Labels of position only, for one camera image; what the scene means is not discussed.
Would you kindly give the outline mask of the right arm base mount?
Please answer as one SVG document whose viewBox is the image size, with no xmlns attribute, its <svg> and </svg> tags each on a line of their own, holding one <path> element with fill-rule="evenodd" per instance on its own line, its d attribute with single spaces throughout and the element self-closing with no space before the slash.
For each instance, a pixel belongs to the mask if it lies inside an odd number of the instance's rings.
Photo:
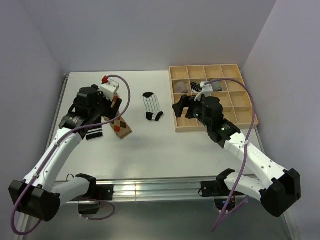
<svg viewBox="0 0 320 240">
<path fill-rule="evenodd" d="M 203 198 L 213 197 L 216 208 L 222 211 L 231 192 L 226 185 L 218 180 L 202 181 L 200 185 L 198 194 Z"/>
</svg>

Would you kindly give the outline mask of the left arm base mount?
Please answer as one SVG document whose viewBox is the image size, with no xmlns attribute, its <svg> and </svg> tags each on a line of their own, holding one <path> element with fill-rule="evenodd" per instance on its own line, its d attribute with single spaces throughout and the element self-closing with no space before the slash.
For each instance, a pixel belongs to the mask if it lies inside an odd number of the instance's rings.
<svg viewBox="0 0 320 240">
<path fill-rule="evenodd" d="M 103 202 L 111 201 L 114 193 L 114 185 L 113 184 L 98 184 L 93 191 L 89 195 L 80 195 L 74 198 L 72 201 L 88 201 L 91 200 L 100 200 Z M 78 204 L 78 213 L 80 215 L 96 215 L 102 206 L 102 202 L 99 201 L 91 201 L 90 203 L 79 203 Z"/>
</svg>

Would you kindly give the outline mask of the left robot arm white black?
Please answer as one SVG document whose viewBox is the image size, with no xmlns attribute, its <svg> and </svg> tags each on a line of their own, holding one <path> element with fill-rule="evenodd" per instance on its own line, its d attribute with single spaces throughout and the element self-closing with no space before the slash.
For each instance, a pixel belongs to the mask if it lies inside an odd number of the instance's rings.
<svg viewBox="0 0 320 240">
<path fill-rule="evenodd" d="M 113 102 L 118 83 L 82 87 L 37 165 L 22 181 L 14 180 L 9 193 L 20 213 L 49 222 L 60 207 L 78 197 L 91 200 L 98 193 L 95 177 L 79 173 L 70 182 L 55 186 L 62 167 L 88 131 L 99 127 L 102 118 L 113 119 L 122 103 Z"/>
</svg>

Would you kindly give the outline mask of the beige orange argyle sock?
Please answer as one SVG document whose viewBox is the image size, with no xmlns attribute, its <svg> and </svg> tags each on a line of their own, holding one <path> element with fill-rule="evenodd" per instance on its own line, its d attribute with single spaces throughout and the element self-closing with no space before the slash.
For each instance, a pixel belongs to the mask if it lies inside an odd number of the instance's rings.
<svg viewBox="0 0 320 240">
<path fill-rule="evenodd" d="M 115 96 L 113 97 L 111 108 L 114 107 L 117 99 L 118 99 L 118 94 L 116 93 Z M 104 119 L 105 122 L 111 120 L 111 118 L 108 118 L 108 117 L 103 117 L 103 119 Z M 111 122 L 109 125 L 113 129 L 114 133 L 121 140 L 132 133 L 131 128 L 129 127 L 129 125 L 126 123 L 126 121 L 122 117 L 118 118 L 114 122 Z"/>
</svg>

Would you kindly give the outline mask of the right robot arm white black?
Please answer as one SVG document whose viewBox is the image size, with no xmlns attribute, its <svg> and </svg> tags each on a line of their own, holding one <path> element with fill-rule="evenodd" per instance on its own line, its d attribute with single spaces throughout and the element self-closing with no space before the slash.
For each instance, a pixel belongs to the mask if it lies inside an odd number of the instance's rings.
<svg viewBox="0 0 320 240">
<path fill-rule="evenodd" d="M 301 177 L 295 169 L 287 170 L 262 153 L 246 136 L 228 121 L 217 97 L 196 100 L 195 96 L 182 95 L 172 106 L 175 116 L 197 119 L 209 138 L 222 149 L 245 163 L 255 178 L 247 177 L 234 169 L 221 172 L 213 183 L 201 185 L 203 197 L 226 196 L 233 189 L 261 202 L 264 209 L 274 217 L 280 217 L 301 198 Z"/>
</svg>

